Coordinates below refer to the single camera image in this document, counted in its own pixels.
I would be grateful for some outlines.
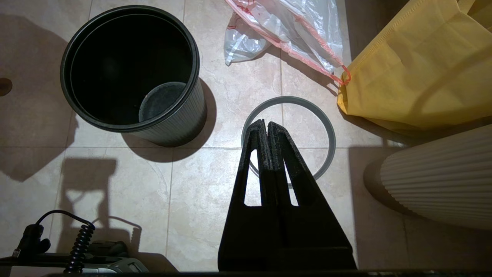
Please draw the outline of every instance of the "gray plastic ring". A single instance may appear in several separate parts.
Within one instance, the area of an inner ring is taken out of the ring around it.
[[[336,139],[335,139],[335,131],[333,130],[332,123],[328,119],[328,116],[320,109],[318,106],[315,104],[309,102],[306,99],[302,99],[299,97],[295,96],[280,96],[280,97],[275,97],[269,100],[266,100],[262,104],[260,104],[258,107],[256,107],[253,112],[248,116],[246,119],[245,125],[243,127],[243,133],[241,134],[241,147],[244,145],[245,141],[245,136],[246,136],[246,129],[248,128],[249,125],[253,122],[253,119],[260,114],[263,110],[265,110],[268,107],[271,107],[276,104],[296,104],[299,106],[303,106],[306,109],[310,110],[312,113],[314,113],[319,120],[321,120],[321,123],[323,123],[323,126],[325,126],[326,133],[328,134],[328,155],[326,156],[326,160],[321,166],[321,168],[316,172],[313,177],[315,180],[318,180],[328,169],[330,164],[332,163],[333,157],[335,156],[335,149],[336,149]],[[253,171],[253,173],[258,177],[258,169],[254,166],[253,162],[249,162],[249,168]]]

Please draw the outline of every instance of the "black trash can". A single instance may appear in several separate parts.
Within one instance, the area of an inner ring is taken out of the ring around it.
[[[90,124],[172,147],[205,124],[199,68],[195,40],[176,17],[132,5],[94,17],[74,35],[60,78],[68,103]]]

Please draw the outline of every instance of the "white plastic bag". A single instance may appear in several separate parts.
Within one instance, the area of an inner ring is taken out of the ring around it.
[[[224,42],[227,64],[250,60],[264,51],[269,45],[261,41],[257,35],[260,34],[269,43],[340,85],[350,81],[350,73],[340,58],[342,39],[335,0],[225,1],[235,12]],[[345,83],[332,74],[338,67],[347,72]]]

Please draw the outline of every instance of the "black coiled cord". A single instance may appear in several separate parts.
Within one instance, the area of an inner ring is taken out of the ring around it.
[[[36,225],[39,225],[46,216],[52,213],[62,213],[68,215],[71,218],[84,224],[81,226],[79,234],[77,235],[77,239],[73,244],[72,251],[70,252],[69,261],[65,266],[65,270],[63,271],[63,273],[82,273],[82,269],[84,268],[85,253],[87,251],[87,248],[89,247],[89,244],[91,244],[91,238],[92,234],[94,233],[95,226],[90,221],[82,219],[68,211],[61,209],[56,209],[45,213],[36,222]]]

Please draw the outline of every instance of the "yellow bag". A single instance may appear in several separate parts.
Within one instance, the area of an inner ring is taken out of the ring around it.
[[[406,134],[491,116],[491,26],[492,0],[410,0],[348,67],[340,109]]]

